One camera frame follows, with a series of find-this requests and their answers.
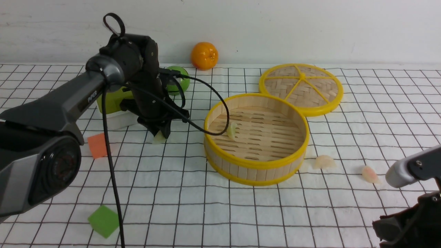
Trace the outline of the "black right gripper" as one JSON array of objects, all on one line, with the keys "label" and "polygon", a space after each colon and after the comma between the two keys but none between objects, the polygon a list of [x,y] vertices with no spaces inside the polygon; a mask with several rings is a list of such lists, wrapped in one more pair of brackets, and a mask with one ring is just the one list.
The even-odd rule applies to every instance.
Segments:
[{"label": "black right gripper", "polygon": [[418,198],[414,207],[373,222],[381,248],[439,248],[441,246],[440,193]]}]

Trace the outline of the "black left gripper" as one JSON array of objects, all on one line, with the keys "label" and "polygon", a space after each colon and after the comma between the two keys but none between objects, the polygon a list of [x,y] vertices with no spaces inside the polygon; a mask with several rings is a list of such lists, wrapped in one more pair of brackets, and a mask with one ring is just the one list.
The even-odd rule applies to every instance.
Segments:
[{"label": "black left gripper", "polygon": [[175,104],[167,91],[168,79],[186,78],[179,71],[162,68],[142,68],[127,82],[124,91],[131,91],[133,100],[124,99],[120,103],[122,111],[137,115],[137,122],[152,132],[153,136],[161,134],[168,139],[171,133],[171,122],[189,121],[189,111],[184,108],[186,99],[181,85],[176,86],[182,98],[181,106]]}]

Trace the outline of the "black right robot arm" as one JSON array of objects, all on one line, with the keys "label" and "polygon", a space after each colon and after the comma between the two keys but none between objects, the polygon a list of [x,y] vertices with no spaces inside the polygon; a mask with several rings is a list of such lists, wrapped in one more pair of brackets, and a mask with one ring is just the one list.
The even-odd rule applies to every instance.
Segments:
[{"label": "black right robot arm", "polygon": [[[395,188],[435,179],[440,187],[441,146],[396,161],[386,173]],[[439,248],[441,245],[440,191],[419,196],[417,204],[373,222],[381,248]]]}]

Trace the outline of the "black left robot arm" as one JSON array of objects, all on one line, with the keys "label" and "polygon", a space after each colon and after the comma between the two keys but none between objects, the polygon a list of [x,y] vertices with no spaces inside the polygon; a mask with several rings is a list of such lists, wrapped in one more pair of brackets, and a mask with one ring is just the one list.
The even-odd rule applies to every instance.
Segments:
[{"label": "black left robot arm", "polygon": [[84,138],[76,122],[107,91],[128,83],[123,110],[153,134],[189,112],[167,94],[158,47],[149,36],[112,35],[86,71],[37,100],[1,113],[1,221],[25,213],[67,188],[78,174]]}]

